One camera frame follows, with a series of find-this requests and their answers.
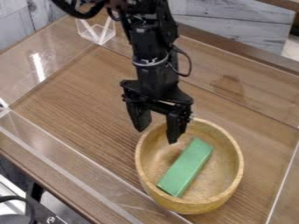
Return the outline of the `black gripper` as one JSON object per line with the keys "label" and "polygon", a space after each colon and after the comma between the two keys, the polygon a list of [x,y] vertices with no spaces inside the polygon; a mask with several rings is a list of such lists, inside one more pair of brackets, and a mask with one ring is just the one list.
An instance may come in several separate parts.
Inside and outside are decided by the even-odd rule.
{"label": "black gripper", "polygon": [[151,112],[167,117],[167,139],[175,144],[186,131],[193,98],[179,88],[179,62],[170,56],[159,62],[134,60],[137,79],[123,80],[127,112],[135,129],[142,132],[153,122]]}

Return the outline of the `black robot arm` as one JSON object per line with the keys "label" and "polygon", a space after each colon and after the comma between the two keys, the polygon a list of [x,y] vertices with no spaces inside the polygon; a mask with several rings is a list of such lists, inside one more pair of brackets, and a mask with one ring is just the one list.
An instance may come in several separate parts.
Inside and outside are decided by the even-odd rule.
{"label": "black robot arm", "polygon": [[181,90],[178,55],[183,52],[174,44],[179,38],[167,0],[95,0],[89,11],[77,10],[74,0],[53,0],[57,6],[78,19],[94,18],[107,11],[118,21],[133,46],[135,80],[123,80],[123,101],[133,124],[145,131],[153,122],[153,112],[166,116],[166,135],[171,144],[178,142],[191,121],[194,99]]}

